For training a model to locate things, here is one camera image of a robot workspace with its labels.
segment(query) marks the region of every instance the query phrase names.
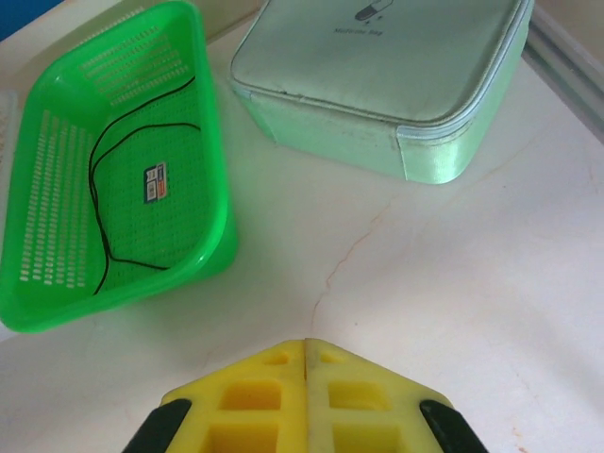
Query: black wire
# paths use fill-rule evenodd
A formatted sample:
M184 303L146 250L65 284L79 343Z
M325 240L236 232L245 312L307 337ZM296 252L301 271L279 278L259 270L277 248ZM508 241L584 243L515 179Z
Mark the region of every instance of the black wire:
M140 261L136 261L136 260L126 260L126 259L121 259L121 258L116 258L113 256L113 254L111 253L111 247L109 244L109 237L107 236L107 232L105 231L105 228L103 227L103 222L101 219L101 214L99 211L99 202L98 202L98 191L96 189L96 184L94 183L94 173L96 172L96 169L98 168L99 163L106 157L108 156L112 151L114 151L115 149L117 149L121 144L124 144L125 141L127 141L129 138L131 138L132 136L134 136L135 134L137 134L138 132L141 132L143 130L149 129L149 128L157 128L157 127L174 127L174 126L186 126L186 127L192 127L196 130L201 130L200 127L198 125L194 125L192 123L164 123L164 124L157 124L157 125L146 125L146 126L141 126L138 127L137 129L133 130L132 132L128 133L125 137L123 137L123 139L121 139L118 143L116 143L114 146L112 146L108 151L106 151L105 153L103 153L103 155L94 163L92 164L93 158L94 158L94 154L96 153L96 150L99 146L99 144L101 143L101 141L103 140L103 137L107 134L108 130L110 128L112 128L115 124L117 124L118 122L120 122L121 120L125 119L127 116L136 113L137 111L144 109L145 107L147 107L148 105L159 101L160 99L169 96L170 94L174 94L176 92L180 92L182 90L184 90L185 88L187 88L189 85L191 85L193 83L193 81L195 80L195 77L191 78L189 81L187 81L184 85L171 90L170 92L165 92L164 94L161 94L160 96L157 96L143 104L141 104L140 106L136 107L135 109L123 114L122 116L118 117L117 119L113 120L111 123L109 123L109 125L107 127L105 127L105 129L103 130L103 132L101 132L101 135L99 136L99 138L96 140L96 143L94 144L94 147L92 148L92 151L90 153L89 156L89 160L88 160L88 182L89 182L89 190L91 193L91 198L92 198L92 204L94 206L94 215L96 217L96 223L98 224L99 227L99 231L101 234L101 241L103 243L103 250L105 252L105 270L103 272L103 276L101 277L101 280L98 284L98 286L96 287L96 290L94 291L93 294L98 294L98 292L101 290L101 288L103 287L103 285L105 284L105 281L107 279L107 275L109 273L109 265L110 265L110 261L114 260L116 262L122 262L122 263L127 263L127 264L134 264L134 265L138 265L141 267L147 267L149 269L155 269L155 270L159 270L159 271L165 271L168 270L169 268L167 267L162 267L162 266L157 266L155 264L149 264L149 263L145 263L145 262L140 262Z

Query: green plastic basket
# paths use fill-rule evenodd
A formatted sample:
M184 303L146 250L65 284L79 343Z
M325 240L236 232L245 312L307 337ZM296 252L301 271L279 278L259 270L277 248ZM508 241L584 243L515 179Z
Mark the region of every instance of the green plastic basket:
M34 85L0 264L8 327L44 330L233 261L201 24L188 3L160 4L81 44Z

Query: mint green case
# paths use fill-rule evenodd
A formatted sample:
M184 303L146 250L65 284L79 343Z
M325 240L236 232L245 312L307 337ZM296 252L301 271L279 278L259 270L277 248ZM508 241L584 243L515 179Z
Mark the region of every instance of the mint green case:
M441 184L476 153L534 0L269 0L232 63L276 142Z

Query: sticker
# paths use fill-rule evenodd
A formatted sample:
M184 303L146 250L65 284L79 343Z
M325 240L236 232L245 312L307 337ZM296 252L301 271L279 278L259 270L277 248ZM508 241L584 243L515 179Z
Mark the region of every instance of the sticker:
M145 204L165 198L168 194L166 163L158 163L154 167L147 168L143 174L143 183Z

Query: white table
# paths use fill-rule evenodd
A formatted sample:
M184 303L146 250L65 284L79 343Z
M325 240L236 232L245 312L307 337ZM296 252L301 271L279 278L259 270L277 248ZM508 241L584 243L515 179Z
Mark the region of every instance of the white table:
M426 186L277 146L210 47L241 249L224 274L0 344L0 451L121 451L172 388L319 337L446 394L492 452L604 448L604 146L522 63Z

